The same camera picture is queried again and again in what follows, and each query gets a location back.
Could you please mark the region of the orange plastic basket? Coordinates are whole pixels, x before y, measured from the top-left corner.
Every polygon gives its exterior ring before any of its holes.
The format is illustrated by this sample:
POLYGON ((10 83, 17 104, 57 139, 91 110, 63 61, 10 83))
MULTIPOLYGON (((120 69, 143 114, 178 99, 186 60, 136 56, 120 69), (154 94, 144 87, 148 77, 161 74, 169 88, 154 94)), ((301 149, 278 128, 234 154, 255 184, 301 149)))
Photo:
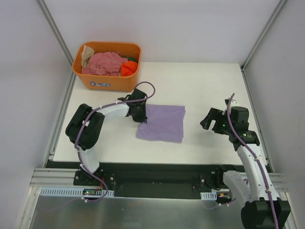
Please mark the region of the orange plastic basket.
POLYGON ((130 92, 138 83, 142 50, 139 45, 128 42, 100 42, 91 41, 82 44, 72 64, 73 72, 79 77, 83 85, 90 90, 108 90, 130 92), (131 57, 138 61, 138 67, 130 76, 109 76, 82 74, 81 54, 84 46, 93 48, 95 52, 117 52, 122 57, 131 57))

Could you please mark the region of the purple t-shirt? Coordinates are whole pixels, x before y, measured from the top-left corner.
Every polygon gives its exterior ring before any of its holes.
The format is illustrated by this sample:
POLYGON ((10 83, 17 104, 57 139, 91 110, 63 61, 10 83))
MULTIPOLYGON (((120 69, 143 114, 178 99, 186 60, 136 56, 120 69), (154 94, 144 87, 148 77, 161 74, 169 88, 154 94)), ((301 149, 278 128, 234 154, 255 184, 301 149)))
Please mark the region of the purple t-shirt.
POLYGON ((146 106, 147 122, 138 127, 136 137, 148 141, 181 143, 186 110, 180 105, 146 106))

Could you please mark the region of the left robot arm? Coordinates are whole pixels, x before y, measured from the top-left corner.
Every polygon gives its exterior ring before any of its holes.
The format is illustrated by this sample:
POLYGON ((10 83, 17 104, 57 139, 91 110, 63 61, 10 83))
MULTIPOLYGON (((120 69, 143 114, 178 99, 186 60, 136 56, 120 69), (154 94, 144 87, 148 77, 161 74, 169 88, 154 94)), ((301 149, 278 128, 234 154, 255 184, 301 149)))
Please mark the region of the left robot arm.
POLYGON ((118 98, 114 103, 93 108, 81 104, 66 127, 65 134, 73 143, 80 161, 80 181, 91 186, 101 180, 100 162, 92 148, 98 142, 104 123, 121 117, 132 117, 136 123, 146 123, 146 93, 134 89, 131 94, 118 98))

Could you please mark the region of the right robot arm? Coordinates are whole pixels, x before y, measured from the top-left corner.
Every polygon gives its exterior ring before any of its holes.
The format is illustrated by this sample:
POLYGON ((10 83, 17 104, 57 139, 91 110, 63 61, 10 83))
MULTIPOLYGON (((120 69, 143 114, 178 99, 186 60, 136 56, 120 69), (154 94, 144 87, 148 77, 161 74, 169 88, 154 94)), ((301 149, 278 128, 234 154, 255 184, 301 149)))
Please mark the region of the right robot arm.
POLYGON ((203 129, 227 135, 244 166, 247 181, 237 171, 226 171, 214 176, 219 188, 228 187, 241 206, 241 220, 246 229, 282 229, 291 212, 287 200, 281 200, 263 164, 260 141, 255 131, 249 130, 249 111, 233 106, 228 111, 211 108, 200 122, 203 129))

